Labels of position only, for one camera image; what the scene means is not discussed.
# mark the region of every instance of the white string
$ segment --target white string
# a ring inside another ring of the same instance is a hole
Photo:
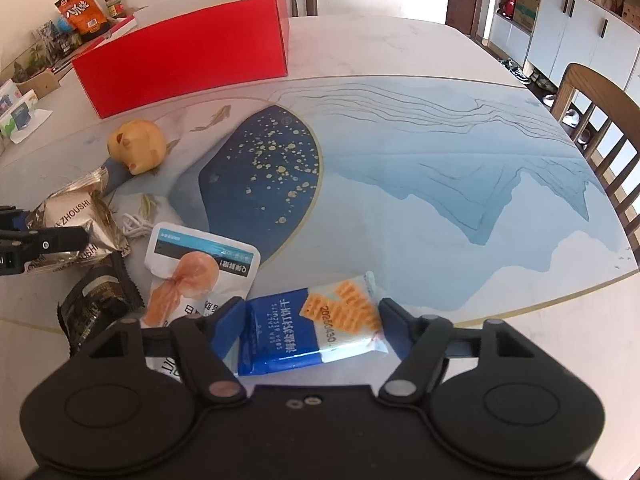
[[[141,216],[123,213],[122,232],[127,238],[140,238],[151,234],[154,225],[146,221]]]

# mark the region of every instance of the bolt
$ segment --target bolt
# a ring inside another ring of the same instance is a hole
[[[307,406],[317,406],[318,404],[322,404],[322,399],[316,396],[305,397],[305,404]]]
[[[301,410],[305,407],[304,403],[298,399],[289,399],[287,402],[285,402],[285,406],[287,408],[291,408],[292,410]]]
[[[385,384],[385,391],[394,397],[408,397],[417,389],[415,384],[404,379],[396,379]]]
[[[233,397],[241,390],[242,386],[234,381],[216,381],[209,385],[209,393],[214,397]]]

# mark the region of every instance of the yellow toy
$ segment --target yellow toy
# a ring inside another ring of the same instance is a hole
[[[137,175],[158,167],[166,155],[166,139],[152,121],[136,119],[122,124],[107,140],[109,155]]]

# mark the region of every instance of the red box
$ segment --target red box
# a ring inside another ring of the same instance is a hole
[[[164,0],[141,9],[137,29],[75,58],[73,66],[98,115],[286,76],[286,0],[216,1]],[[208,4],[213,6],[189,12]]]

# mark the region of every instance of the dining table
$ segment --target dining table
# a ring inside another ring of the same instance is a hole
[[[476,328],[502,318],[581,378],[606,410],[588,465],[640,465],[640,276],[593,171],[534,95],[482,46],[438,23],[290,19],[288,75],[98,117],[72,70],[49,119],[0,156],[0,205],[33,210],[108,163],[107,138],[153,121],[157,171],[114,177],[116,222],[156,205],[169,221],[255,246],[249,297],[370,271],[411,314]],[[148,237],[126,266],[143,299]],[[0,279],[0,478],[35,467],[18,414],[68,358],[56,307],[86,269]],[[366,354],[242,377],[256,384],[382,386],[399,359]],[[452,362],[449,375],[477,360]]]

